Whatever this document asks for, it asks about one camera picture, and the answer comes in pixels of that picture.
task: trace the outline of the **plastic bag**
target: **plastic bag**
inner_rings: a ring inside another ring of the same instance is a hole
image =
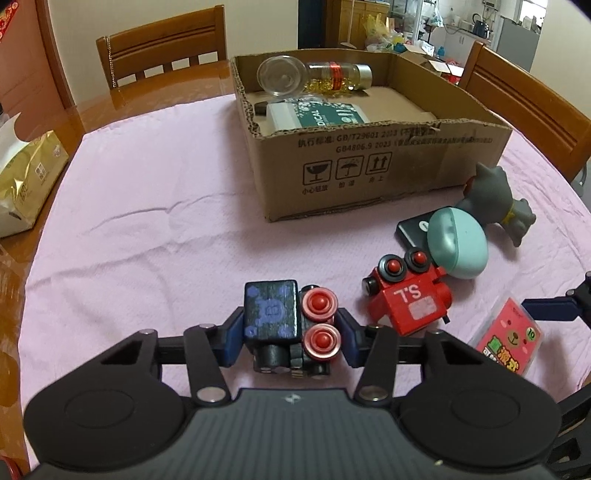
[[[386,23],[382,22],[382,15],[368,15],[363,25],[365,27],[365,46],[371,44],[380,45],[382,43],[388,43],[387,39],[390,35]]]
[[[429,18],[428,25],[431,27],[442,27],[443,26],[443,17],[441,13],[439,13],[439,9],[435,7],[433,11],[433,15]]]

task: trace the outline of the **gray toy cat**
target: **gray toy cat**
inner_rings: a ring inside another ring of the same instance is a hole
[[[484,227],[500,223],[516,247],[535,222],[527,200],[515,200],[501,167],[488,168],[476,164],[476,175],[466,183],[464,199],[456,205],[472,215]]]

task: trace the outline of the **window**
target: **window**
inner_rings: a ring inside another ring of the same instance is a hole
[[[535,22],[542,26],[547,7],[548,0],[519,0],[517,2],[517,20],[522,22],[525,17],[535,17]]]

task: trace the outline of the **chair backrest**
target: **chair backrest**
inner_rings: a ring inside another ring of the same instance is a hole
[[[144,79],[144,70],[160,65],[171,72],[176,60],[198,65],[199,55],[214,51],[218,60],[226,60],[224,8],[216,5],[101,37],[96,48],[111,89],[133,74],[136,80]]]
[[[459,85],[523,133],[568,181],[591,157],[589,118],[482,43],[474,43]]]

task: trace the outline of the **refrigerator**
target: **refrigerator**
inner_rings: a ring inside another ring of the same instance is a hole
[[[498,25],[496,23],[491,49],[526,72],[530,71],[540,35],[507,17],[499,17]]]

